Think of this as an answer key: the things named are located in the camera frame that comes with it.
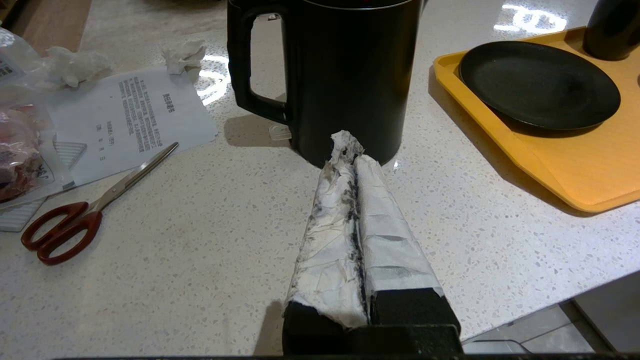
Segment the yellow tray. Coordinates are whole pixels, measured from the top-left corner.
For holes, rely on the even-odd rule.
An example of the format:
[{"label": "yellow tray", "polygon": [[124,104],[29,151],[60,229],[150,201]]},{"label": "yellow tray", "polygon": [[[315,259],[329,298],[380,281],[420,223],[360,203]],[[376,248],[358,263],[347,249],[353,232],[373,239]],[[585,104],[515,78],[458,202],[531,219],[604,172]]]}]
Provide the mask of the yellow tray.
[{"label": "yellow tray", "polygon": [[577,28],[522,40],[581,56],[618,86],[618,112],[576,136],[545,138],[510,128],[458,77],[466,51],[440,56],[434,69],[438,82],[519,168],[570,206],[597,213],[640,199],[640,50],[621,61],[598,60],[582,50],[583,34]]}]

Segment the mug handle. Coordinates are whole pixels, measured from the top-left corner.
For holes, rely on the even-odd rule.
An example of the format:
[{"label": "mug handle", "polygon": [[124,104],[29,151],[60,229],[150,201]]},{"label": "mug handle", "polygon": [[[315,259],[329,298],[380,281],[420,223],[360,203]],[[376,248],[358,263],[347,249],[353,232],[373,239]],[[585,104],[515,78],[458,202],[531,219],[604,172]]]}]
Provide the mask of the mug handle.
[{"label": "mug handle", "polygon": [[285,103],[260,96],[251,89],[251,29],[258,15],[277,13],[282,22],[288,10],[282,0],[229,0],[227,5],[227,50],[229,74],[241,108],[269,120],[288,125]]}]

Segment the red scissors handle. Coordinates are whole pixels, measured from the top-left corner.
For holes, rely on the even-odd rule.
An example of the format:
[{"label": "red scissors handle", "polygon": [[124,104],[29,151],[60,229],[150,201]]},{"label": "red scissors handle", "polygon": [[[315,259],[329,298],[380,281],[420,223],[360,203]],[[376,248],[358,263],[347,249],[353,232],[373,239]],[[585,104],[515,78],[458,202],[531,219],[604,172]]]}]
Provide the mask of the red scissors handle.
[{"label": "red scissors handle", "polygon": [[[46,265],[56,265],[69,260],[91,243],[100,227],[102,221],[102,213],[100,211],[94,211],[80,217],[88,207],[89,204],[87,202],[75,202],[48,211],[24,231],[22,244],[29,250],[37,250],[38,259]],[[33,241],[33,237],[39,228],[47,221],[60,215],[66,216],[41,238]],[[86,230],[86,234],[75,246],[58,256],[50,257],[51,253],[60,245],[69,241],[69,239],[83,230]]]}]

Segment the tissue paper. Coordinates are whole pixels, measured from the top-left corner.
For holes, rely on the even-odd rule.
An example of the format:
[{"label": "tissue paper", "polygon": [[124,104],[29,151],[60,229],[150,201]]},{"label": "tissue paper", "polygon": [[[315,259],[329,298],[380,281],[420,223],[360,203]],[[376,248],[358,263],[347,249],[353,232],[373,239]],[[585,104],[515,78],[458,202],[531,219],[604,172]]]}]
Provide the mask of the tissue paper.
[{"label": "tissue paper", "polygon": [[204,41],[189,41],[181,45],[167,47],[162,50],[169,74],[179,75],[185,66],[199,67],[204,58],[207,47]]},{"label": "tissue paper", "polygon": [[47,50],[49,72],[54,82],[62,81],[77,88],[78,83],[94,78],[97,74],[111,72],[109,59],[97,51],[74,53],[64,47],[54,46]]}]

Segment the black cup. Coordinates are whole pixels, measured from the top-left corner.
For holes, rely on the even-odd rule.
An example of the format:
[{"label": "black cup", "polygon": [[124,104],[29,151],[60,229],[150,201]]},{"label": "black cup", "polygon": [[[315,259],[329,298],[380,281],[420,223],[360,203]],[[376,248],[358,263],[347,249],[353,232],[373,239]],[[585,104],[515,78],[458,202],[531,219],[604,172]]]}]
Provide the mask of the black cup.
[{"label": "black cup", "polygon": [[599,0],[584,34],[584,50],[621,60],[640,45],[640,0]]},{"label": "black cup", "polygon": [[[229,0],[227,49],[236,102],[289,126],[291,145],[322,167],[331,134],[347,130],[380,163],[403,133],[423,0]],[[258,14],[279,13],[287,101],[250,86],[251,29]]]}]

